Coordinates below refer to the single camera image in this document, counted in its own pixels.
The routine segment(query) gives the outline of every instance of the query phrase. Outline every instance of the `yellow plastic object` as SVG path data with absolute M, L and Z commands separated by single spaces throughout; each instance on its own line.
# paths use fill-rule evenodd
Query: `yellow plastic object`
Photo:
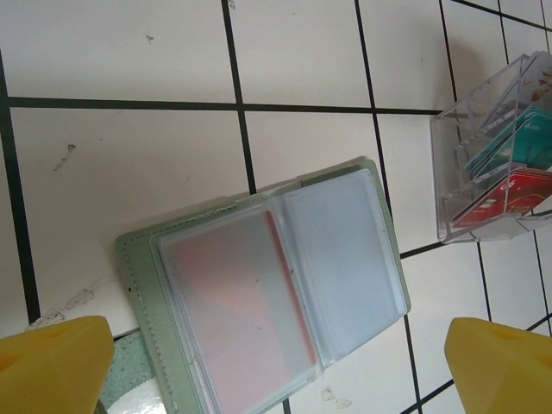
M 456 318 L 445 355 L 467 414 L 552 413 L 552 338 Z
M 103 317 L 81 317 L 0 341 L 0 412 L 94 412 L 114 354 Z

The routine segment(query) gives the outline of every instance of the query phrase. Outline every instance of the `red card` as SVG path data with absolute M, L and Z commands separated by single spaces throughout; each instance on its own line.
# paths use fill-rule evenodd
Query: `red card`
M 511 173 L 510 184 L 504 179 L 477 204 L 461 217 L 455 228 L 464 228 L 481 223 L 504 212 L 506 189 L 508 200 L 506 212 L 525 216 L 552 195 L 552 172 L 519 168 Z
M 163 254 L 221 411 L 250 412 L 312 371 L 316 352 L 270 212 L 171 241 Z

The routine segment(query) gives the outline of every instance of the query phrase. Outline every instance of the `scuff mark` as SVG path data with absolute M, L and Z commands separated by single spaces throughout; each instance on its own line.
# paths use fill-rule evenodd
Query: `scuff mark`
M 74 144 L 67 144 L 67 154 L 65 157 L 63 157 L 57 166 L 53 169 L 54 172 L 58 172 L 61 167 L 69 160 L 69 155 L 72 154 L 72 152 L 77 148 Z
M 338 410 L 343 410 L 345 408 L 350 407 L 352 403 L 353 403 L 353 401 L 349 401 L 348 399 L 339 398 L 336 401 L 336 407 L 337 407 Z
M 63 313 L 58 310 L 51 309 L 46 313 L 46 315 L 44 315 L 43 317 L 39 317 L 36 321 L 25 328 L 25 332 L 29 332 L 30 330 L 38 328 L 43 328 L 45 326 L 53 325 L 54 323 L 63 322 L 65 320 L 66 316 Z
M 46 315 L 38 318 L 27 328 L 25 328 L 25 332 L 65 321 L 67 319 L 67 316 L 65 315 L 66 311 L 70 311 L 78 308 L 79 306 L 87 304 L 92 299 L 94 299 L 94 291 L 96 291 L 100 286 L 108 285 L 113 282 L 116 282 L 116 275 L 114 273 L 95 280 L 94 282 L 90 283 L 86 288 L 78 291 L 76 295 L 74 295 L 67 301 L 65 306 L 48 310 L 46 312 Z
M 109 121 L 112 121 L 112 120 L 115 119 L 115 118 L 117 118 L 117 117 L 120 116 L 123 112 L 124 112 L 124 110 L 118 110 L 115 114 L 113 114 L 112 116 L 110 116 L 110 119 L 108 119 L 108 122 L 109 122 Z
M 322 401 L 331 401 L 332 399 L 336 399 L 336 396 L 329 388 L 324 388 L 321 394 L 322 394 Z
M 64 309 L 74 309 L 82 304 L 87 304 L 92 299 L 94 299 L 94 292 L 89 289 L 83 289 L 67 301 Z

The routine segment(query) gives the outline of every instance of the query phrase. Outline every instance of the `acrylic box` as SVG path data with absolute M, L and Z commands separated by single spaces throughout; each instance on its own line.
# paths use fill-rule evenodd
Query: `acrylic box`
M 552 56 L 523 55 L 431 120 L 442 242 L 509 239 L 549 223 Z

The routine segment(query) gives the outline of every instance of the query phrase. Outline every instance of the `floor tile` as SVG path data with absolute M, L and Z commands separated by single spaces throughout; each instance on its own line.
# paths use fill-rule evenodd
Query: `floor tile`
M 378 165 L 370 115 L 249 112 L 246 118 L 257 188 L 362 155 Z
M 329 367 L 290 402 L 292 412 L 317 414 L 397 413 L 414 404 L 404 322 Z
M 552 210 L 552 197 L 548 197 L 534 209 L 536 213 L 542 213 L 548 210 Z
M 506 15 L 515 16 L 536 24 L 543 24 L 541 0 L 523 0 L 522 2 L 519 0 L 500 0 L 500 8 Z
M 361 15 L 375 104 L 450 106 L 453 95 L 439 2 L 361 0 Z
M 403 268 L 420 394 L 426 395 L 450 380 L 444 344 L 452 319 L 487 317 L 477 245 L 437 248 L 403 260 Z
M 510 62 L 522 54 L 531 56 L 537 50 L 547 51 L 546 32 L 540 28 L 504 19 L 504 33 Z
M 230 3 L 243 100 L 370 106 L 353 2 Z
M 465 414 L 455 385 L 450 386 L 423 405 L 423 414 Z
M 544 317 L 533 233 L 481 243 L 492 321 L 527 329 Z
M 547 28 L 552 28 L 552 0 L 543 0 L 544 21 Z
M 9 94 L 234 102 L 221 3 L 8 2 Z
M 21 333 L 28 324 L 27 306 L 17 256 L 16 232 L 14 231 L 9 203 L 6 169 L 0 166 L 0 263 L 2 263 L 2 288 L 0 289 L 0 338 Z
M 430 117 L 385 115 L 378 123 L 399 250 L 438 242 Z
M 115 239 L 247 191 L 236 113 L 12 110 L 43 314 L 136 326 Z
M 282 404 L 278 404 L 271 410 L 268 410 L 267 414 L 284 414 L 284 408 L 282 407 Z
M 543 270 L 544 290 L 546 291 L 549 312 L 552 313 L 552 251 L 549 248 L 549 246 L 552 246 L 552 226 L 548 225 L 536 230 L 536 240 Z
M 443 8 L 456 91 L 462 98 L 506 66 L 500 18 L 451 1 L 443 2 Z

